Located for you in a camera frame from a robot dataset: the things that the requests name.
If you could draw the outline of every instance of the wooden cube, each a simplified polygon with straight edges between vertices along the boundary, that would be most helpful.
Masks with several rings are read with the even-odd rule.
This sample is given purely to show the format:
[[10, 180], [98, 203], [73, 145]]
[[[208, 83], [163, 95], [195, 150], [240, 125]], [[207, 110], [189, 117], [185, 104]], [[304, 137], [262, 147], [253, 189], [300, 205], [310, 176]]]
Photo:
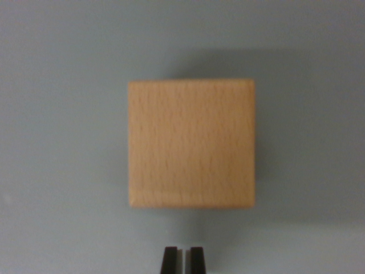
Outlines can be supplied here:
[[251, 207], [255, 93], [251, 79], [128, 85], [133, 207]]

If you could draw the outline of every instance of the table surface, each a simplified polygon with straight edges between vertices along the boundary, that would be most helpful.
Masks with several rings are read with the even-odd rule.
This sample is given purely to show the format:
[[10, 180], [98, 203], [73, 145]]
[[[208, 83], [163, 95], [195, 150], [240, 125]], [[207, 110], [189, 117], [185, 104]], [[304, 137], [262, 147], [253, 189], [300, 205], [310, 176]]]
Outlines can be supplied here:
[[[364, 273], [365, 5], [1, 2], [0, 273]], [[131, 209], [127, 83], [253, 78], [256, 205]]]

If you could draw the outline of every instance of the block face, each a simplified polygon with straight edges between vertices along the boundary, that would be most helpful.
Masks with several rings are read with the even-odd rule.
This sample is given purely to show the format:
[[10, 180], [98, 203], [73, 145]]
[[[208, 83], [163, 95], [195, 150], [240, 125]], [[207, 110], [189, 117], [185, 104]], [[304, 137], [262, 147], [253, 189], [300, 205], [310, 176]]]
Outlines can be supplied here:
[[130, 205], [253, 206], [254, 97], [250, 79], [129, 83]]

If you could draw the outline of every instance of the gray surface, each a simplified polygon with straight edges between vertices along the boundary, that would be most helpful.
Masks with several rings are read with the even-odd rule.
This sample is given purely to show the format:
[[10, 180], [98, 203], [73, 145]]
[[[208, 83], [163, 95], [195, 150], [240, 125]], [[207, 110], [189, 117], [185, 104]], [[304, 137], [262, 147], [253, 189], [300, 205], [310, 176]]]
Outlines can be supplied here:
[[[169, 2], [0, 3], [0, 273], [364, 273], [364, 3]], [[127, 83], [184, 77], [257, 81], [253, 209], [129, 208]]]

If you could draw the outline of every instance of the light wood block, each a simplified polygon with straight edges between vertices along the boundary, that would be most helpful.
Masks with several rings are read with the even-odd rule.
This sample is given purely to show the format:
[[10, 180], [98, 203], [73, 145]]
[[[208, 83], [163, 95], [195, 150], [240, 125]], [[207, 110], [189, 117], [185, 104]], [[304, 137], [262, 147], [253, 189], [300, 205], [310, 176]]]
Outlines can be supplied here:
[[251, 79], [128, 85], [133, 207], [251, 207], [255, 93]]

